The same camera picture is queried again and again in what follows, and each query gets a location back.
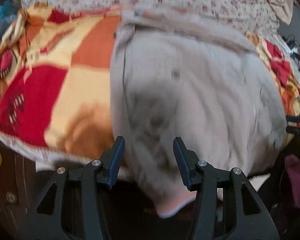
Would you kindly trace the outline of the beige grey jacket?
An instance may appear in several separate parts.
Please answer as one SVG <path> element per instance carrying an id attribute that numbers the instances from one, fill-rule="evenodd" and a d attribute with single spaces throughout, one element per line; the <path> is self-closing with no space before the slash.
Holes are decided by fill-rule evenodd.
<path id="1" fill-rule="evenodd" d="M 199 159 L 247 176 L 271 168 L 286 140 L 281 96 L 255 46 L 230 27 L 170 8 L 121 12 L 110 108 L 129 174 L 161 218 L 196 197 L 181 180 L 176 137 Z"/>

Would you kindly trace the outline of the dark wooden bed frame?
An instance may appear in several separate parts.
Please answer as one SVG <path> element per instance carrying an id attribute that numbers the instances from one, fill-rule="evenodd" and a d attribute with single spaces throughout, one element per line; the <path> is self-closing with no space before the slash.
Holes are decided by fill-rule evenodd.
<path id="1" fill-rule="evenodd" d="M 0 226 L 13 238 L 33 203 L 30 180 L 35 175 L 33 161 L 0 141 Z"/>

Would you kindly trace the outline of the blue plastic bag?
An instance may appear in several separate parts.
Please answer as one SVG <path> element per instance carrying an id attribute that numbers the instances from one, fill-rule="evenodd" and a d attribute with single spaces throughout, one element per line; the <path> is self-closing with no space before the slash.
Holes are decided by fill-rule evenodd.
<path id="1" fill-rule="evenodd" d="M 11 0 L 6 0 L 0 6 L 0 21 L 10 15 L 16 15 L 18 10 L 19 8 Z"/>

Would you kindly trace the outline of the magenta garment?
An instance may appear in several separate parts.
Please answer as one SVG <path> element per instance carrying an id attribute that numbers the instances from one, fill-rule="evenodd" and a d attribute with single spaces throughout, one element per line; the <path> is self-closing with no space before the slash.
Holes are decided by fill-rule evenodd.
<path id="1" fill-rule="evenodd" d="M 300 160 L 291 154 L 285 157 L 285 167 L 292 187 L 294 206 L 300 208 Z"/>

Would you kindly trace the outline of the red orange yellow blanket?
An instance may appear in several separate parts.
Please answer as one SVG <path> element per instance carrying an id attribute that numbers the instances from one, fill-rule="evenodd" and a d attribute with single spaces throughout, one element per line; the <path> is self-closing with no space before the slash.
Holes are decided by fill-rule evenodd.
<path id="1" fill-rule="evenodd" d="M 97 159 L 114 143 L 110 58 L 121 8 L 21 9 L 0 42 L 0 140 L 36 161 Z"/>

